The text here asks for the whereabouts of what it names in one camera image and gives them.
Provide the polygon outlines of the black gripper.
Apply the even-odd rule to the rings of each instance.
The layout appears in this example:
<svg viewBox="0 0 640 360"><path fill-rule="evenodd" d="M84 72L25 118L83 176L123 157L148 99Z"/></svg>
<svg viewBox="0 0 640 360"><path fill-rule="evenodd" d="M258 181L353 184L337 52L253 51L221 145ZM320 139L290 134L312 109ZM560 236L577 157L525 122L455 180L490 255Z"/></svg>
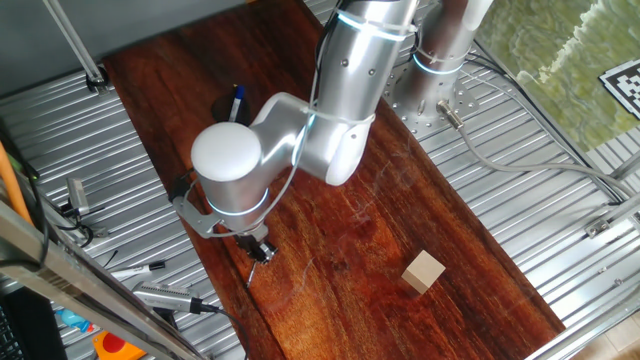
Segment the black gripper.
<svg viewBox="0 0 640 360"><path fill-rule="evenodd" d="M236 244L243 250L248 250L247 255L254 261L260 261L262 264L269 263L278 252L278 248L268 239L269 230L266 225L259 225L251 231L235 235Z"/></svg>

